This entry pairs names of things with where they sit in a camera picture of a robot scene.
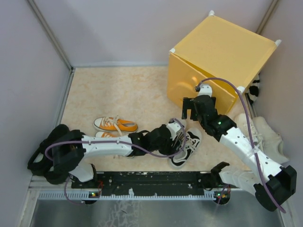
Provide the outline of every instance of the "black and white sneaker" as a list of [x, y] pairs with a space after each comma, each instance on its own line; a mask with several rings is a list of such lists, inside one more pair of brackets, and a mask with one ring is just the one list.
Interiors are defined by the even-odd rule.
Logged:
[[175, 169], [182, 168], [190, 156], [196, 151], [200, 145], [202, 133], [197, 128], [191, 128], [186, 132], [186, 139], [187, 141], [184, 150], [173, 158], [168, 159], [169, 164]]

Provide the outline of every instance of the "gray wall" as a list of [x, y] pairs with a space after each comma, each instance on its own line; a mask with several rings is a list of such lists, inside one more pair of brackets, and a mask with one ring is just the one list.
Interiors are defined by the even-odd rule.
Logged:
[[36, 0], [74, 66], [163, 64], [210, 10], [256, 31], [271, 0]]
[[282, 0], [265, 28], [263, 36], [282, 39], [266, 64], [261, 79], [258, 115], [284, 139], [284, 152], [298, 172], [297, 192], [293, 197], [297, 212], [303, 201], [303, 1]]
[[0, 3], [0, 226], [13, 227], [31, 173], [27, 161], [54, 124], [68, 70], [26, 1]]

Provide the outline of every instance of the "orange sneaker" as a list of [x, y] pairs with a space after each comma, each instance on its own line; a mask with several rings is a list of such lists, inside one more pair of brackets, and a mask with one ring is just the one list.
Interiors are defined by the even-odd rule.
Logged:
[[118, 131], [122, 136], [122, 132], [136, 132], [138, 125], [135, 122], [122, 120], [119, 116], [99, 117], [94, 121], [94, 126], [98, 131]]
[[114, 134], [109, 133], [109, 132], [104, 132], [104, 131], [98, 131], [95, 134], [95, 137], [100, 137], [100, 138], [111, 138], [111, 137], [116, 137]]

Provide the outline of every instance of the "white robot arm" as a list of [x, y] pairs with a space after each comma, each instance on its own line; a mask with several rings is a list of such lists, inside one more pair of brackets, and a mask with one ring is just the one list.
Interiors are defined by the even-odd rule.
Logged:
[[[181, 122], [173, 120], [152, 132], [144, 133], [136, 132], [128, 136], [115, 138], [97, 138], [83, 135], [78, 130], [71, 131], [60, 141], [81, 140], [78, 147], [73, 145], [55, 146], [53, 148], [53, 165], [57, 173], [68, 171], [77, 177], [81, 182], [87, 182], [93, 179], [94, 169], [91, 164], [84, 161], [87, 157], [100, 157], [107, 155], [120, 156], [141, 156], [152, 151], [159, 150], [163, 155], [173, 156], [176, 150], [173, 148], [174, 141], [178, 135], [184, 130]], [[141, 151], [137, 147], [144, 148], [146, 152]]]
[[218, 114], [215, 109], [216, 98], [212, 97], [210, 85], [200, 83], [196, 91], [199, 92], [197, 97], [183, 99], [182, 118], [187, 118], [187, 110], [190, 109], [190, 119], [199, 121], [208, 135], [232, 150], [252, 171], [241, 171], [223, 163], [219, 171], [216, 169], [221, 182], [250, 192], [263, 207], [274, 211], [277, 204], [281, 205], [295, 193], [296, 171], [291, 166], [284, 168], [276, 163], [258, 147], [253, 148], [234, 121], [226, 115]]

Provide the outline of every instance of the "yellow cardboard box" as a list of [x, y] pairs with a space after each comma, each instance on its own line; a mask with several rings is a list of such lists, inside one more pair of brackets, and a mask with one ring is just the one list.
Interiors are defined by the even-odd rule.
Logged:
[[[182, 107], [183, 97], [196, 97], [195, 86], [210, 77], [247, 89], [275, 49], [272, 40], [208, 16], [170, 51], [167, 96]], [[233, 88], [217, 80], [206, 83], [217, 97], [218, 113], [227, 114], [238, 99]]]

